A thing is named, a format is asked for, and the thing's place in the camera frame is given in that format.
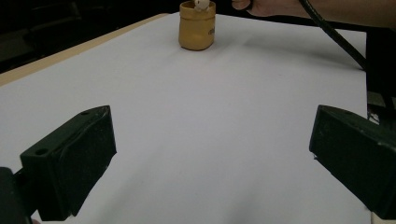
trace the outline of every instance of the black cable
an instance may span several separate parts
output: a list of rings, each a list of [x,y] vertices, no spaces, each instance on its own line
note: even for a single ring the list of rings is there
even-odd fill
[[[312,7],[308,0],[299,0],[300,4],[303,6],[304,10],[308,13],[314,23],[320,27],[329,37],[332,38],[342,49],[344,49],[366,72],[366,74],[373,74],[373,69],[368,65],[367,60],[349,43],[347,42],[337,31],[335,31],[328,22],[323,20],[323,18],[317,13],[317,11]],[[374,77],[374,79],[383,84],[382,79],[379,76]],[[380,92],[382,99],[384,101],[385,107],[393,110],[394,104],[389,94],[389,91],[382,90]]]

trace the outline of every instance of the table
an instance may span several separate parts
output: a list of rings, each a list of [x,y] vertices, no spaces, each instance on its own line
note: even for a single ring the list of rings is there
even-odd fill
[[[359,66],[315,27],[217,15],[215,43],[189,51],[178,21],[3,85],[0,164],[17,171],[26,148],[110,105],[118,154],[65,223],[370,223],[308,150],[318,105],[365,116]],[[363,33],[341,34],[364,52]]]

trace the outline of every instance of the gold cylindrical container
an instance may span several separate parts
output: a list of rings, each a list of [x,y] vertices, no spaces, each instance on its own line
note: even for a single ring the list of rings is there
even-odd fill
[[[208,10],[202,11],[194,7],[194,1],[180,4],[178,43],[185,49],[207,49],[215,40],[216,4],[210,2]]]

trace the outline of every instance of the wooden table edge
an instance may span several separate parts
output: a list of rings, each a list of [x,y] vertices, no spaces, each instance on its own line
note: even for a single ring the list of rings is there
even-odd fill
[[[28,64],[26,64],[24,66],[21,66],[21,67],[15,68],[13,70],[7,71],[7,72],[5,72],[3,74],[0,74],[0,87],[4,86],[4,85],[6,85],[6,84],[8,84],[10,82],[13,82],[15,80],[18,80],[20,78],[29,76],[30,74],[32,74],[34,72],[37,72],[37,71],[40,71],[40,70],[42,70],[44,68],[47,68],[47,67],[49,67],[49,66],[51,66],[53,64],[59,63],[59,62],[61,62],[63,60],[66,60],[66,59],[71,58],[71,57],[73,57],[75,55],[78,55],[81,52],[84,52],[84,51],[86,51],[88,49],[92,49],[92,48],[94,48],[96,46],[99,46],[99,45],[107,42],[110,39],[113,39],[113,38],[115,38],[115,37],[117,37],[119,35],[123,35],[123,34],[129,32],[129,31],[131,31],[131,30],[133,30],[133,29],[135,29],[135,28],[137,28],[139,26],[142,26],[142,25],[144,25],[144,24],[146,24],[148,22],[151,22],[151,21],[155,21],[155,20],[157,20],[157,19],[159,19],[161,17],[164,17],[166,15],[168,15],[168,14],[166,14],[166,13],[158,14],[158,15],[155,15],[153,17],[147,18],[145,20],[138,21],[138,22],[133,23],[131,25],[125,26],[123,28],[120,28],[117,31],[108,33],[106,35],[101,35],[101,36],[99,36],[99,37],[97,37],[95,39],[92,39],[92,40],[84,42],[84,43],[82,43],[80,45],[74,46],[73,48],[66,49],[64,51],[61,51],[61,52],[55,53],[53,55],[50,55],[50,56],[48,56],[46,58],[37,60],[37,61],[32,62],[32,63],[28,63]]]

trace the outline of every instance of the white table surface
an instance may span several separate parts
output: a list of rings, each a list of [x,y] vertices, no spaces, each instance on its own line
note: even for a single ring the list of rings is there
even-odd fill
[[[189,51],[178,22],[1,87],[0,165],[18,171],[29,146],[110,105],[118,154],[64,223],[370,223],[308,150],[318,105],[365,116],[359,66],[315,27],[217,15],[215,43]],[[365,34],[341,34],[364,52]]]

